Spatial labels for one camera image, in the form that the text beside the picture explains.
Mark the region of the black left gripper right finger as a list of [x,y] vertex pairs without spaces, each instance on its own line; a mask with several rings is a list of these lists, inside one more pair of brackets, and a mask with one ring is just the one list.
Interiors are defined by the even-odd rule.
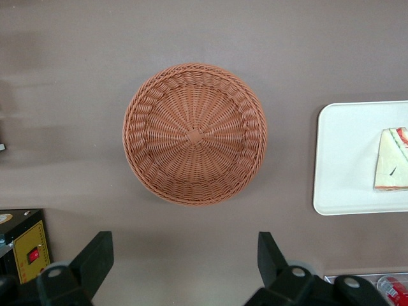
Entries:
[[248,305],[333,305],[333,288],[299,265],[289,265],[269,232],[258,234],[258,269],[264,286]]

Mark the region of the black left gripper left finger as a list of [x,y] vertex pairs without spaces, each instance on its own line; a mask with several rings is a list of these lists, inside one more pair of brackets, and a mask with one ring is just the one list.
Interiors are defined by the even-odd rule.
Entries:
[[36,279],[42,305],[92,305],[113,267],[111,231],[100,231],[68,264],[53,265]]

